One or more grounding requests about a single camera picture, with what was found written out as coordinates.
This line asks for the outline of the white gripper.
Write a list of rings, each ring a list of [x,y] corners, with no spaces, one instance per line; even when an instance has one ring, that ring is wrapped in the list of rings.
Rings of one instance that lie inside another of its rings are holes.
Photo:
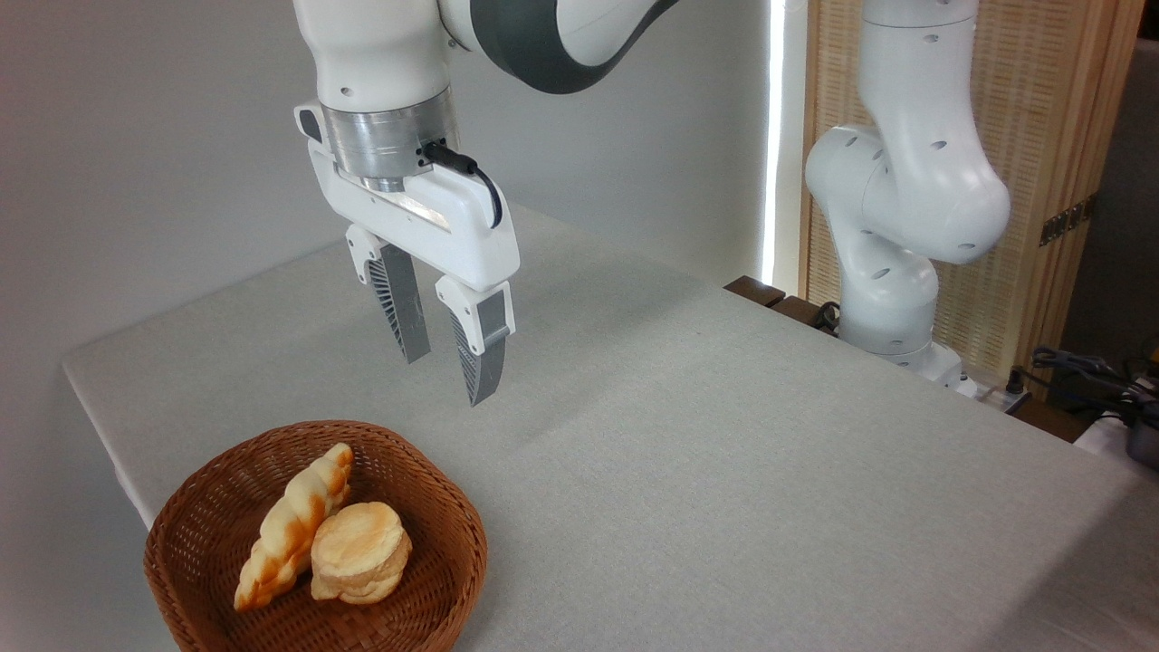
[[[294,116],[322,193],[356,224],[345,232],[356,274],[373,290],[406,362],[431,351],[411,256],[446,273],[436,290],[451,314],[469,404],[479,405],[498,389],[516,331],[506,280],[522,257],[508,203],[479,177],[438,164],[403,178],[401,191],[365,186],[340,169],[320,104],[297,107]]]

